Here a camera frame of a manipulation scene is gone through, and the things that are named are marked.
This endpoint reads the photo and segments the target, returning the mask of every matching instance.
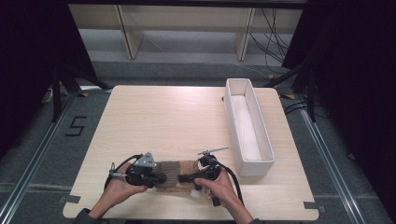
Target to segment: wooden table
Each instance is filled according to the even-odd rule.
[[[70,195],[64,215],[75,217],[92,208],[103,192],[111,162],[150,151],[155,161],[199,158],[197,152],[228,146],[215,152],[234,170],[224,103],[224,87],[117,86],[98,124]],[[251,215],[261,220],[315,220],[306,175],[278,95],[273,89],[255,89],[276,161],[264,177],[240,177],[242,194]],[[112,208],[105,218],[232,219],[223,207],[205,197],[187,193],[163,194],[149,189]]]

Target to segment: human hand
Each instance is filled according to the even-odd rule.
[[[120,169],[120,173],[125,173],[131,163],[125,163]],[[89,213],[90,217],[101,218],[111,207],[122,203],[136,193],[145,192],[147,186],[133,186],[126,182],[123,177],[113,177],[108,183],[99,201]]]
[[[196,178],[194,183],[210,189],[206,198],[208,200],[212,200],[214,197],[219,198],[220,204],[230,212],[236,223],[249,223],[253,220],[249,211],[236,196],[230,177],[223,168],[216,180]]]

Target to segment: sleeve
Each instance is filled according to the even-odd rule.
[[[256,218],[253,219],[253,221],[249,222],[249,224],[262,224],[262,222],[258,218]]]
[[[90,209],[82,209],[73,221],[73,224],[101,224],[101,219],[94,219],[93,217],[88,216],[90,212]]]

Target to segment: white plastic bin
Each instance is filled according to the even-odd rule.
[[[275,157],[250,79],[227,79],[224,104],[236,172],[266,175]]]

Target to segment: aluminum rail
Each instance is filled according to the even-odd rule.
[[[37,172],[41,162],[45,158],[50,148],[50,144],[52,143],[60,125],[62,124],[64,115],[66,114],[73,100],[76,99],[76,96],[76,93],[69,93],[67,95],[64,102],[63,112],[60,114],[59,118],[52,122],[49,126],[49,129],[47,130],[46,135],[38,146],[35,155],[32,157],[26,169],[24,170],[20,180],[11,191],[11,194],[9,195],[7,201],[1,207],[0,221],[2,224],[8,224],[14,216],[15,212],[17,211],[17,208],[20,205],[21,200],[26,193],[26,190],[28,190],[30,183],[35,177],[35,173]]]
[[[300,103],[303,102],[301,96],[297,95],[297,99]],[[308,127],[309,132],[311,133],[315,144],[317,145],[318,152],[323,159],[323,162],[329,172],[330,178],[334,183],[334,186],[340,196],[342,203],[346,209],[347,214],[353,224],[364,224],[366,221],[359,209],[359,206],[354,199],[345,179],[341,175],[340,170],[338,169],[337,164],[332,158],[332,153],[327,148],[327,145],[320,134],[318,126],[315,122],[312,122],[311,118],[309,118],[308,113],[305,110],[301,110],[306,126]]]

